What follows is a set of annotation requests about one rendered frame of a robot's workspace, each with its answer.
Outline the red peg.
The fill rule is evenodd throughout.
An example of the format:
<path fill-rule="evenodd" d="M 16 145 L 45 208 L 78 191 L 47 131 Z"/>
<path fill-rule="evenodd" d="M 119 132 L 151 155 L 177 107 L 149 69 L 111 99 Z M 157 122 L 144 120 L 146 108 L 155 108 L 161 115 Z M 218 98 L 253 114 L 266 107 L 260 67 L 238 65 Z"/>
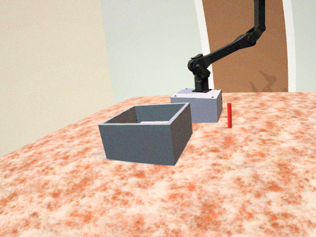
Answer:
<path fill-rule="evenodd" d="M 228 111 L 228 128 L 232 128 L 232 105 L 231 105 L 231 103 L 227 103 L 227 111 Z"/>

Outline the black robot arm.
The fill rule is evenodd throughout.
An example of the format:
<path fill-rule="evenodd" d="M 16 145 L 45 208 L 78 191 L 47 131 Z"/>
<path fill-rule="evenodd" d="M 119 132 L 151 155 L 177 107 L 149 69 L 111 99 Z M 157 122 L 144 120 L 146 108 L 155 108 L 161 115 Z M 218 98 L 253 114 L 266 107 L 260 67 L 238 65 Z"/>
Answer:
<path fill-rule="evenodd" d="M 261 34 L 265 31 L 265 0 L 254 0 L 254 27 L 245 34 L 240 35 L 232 43 L 229 43 L 210 54 L 203 56 L 198 54 L 191 57 L 188 62 L 188 69 L 195 76 L 195 90 L 192 92 L 207 93 L 210 92 L 208 78 L 210 71 L 207 69 L 213 62 L 230 55 L 231 53 L 254 46 Z"/>

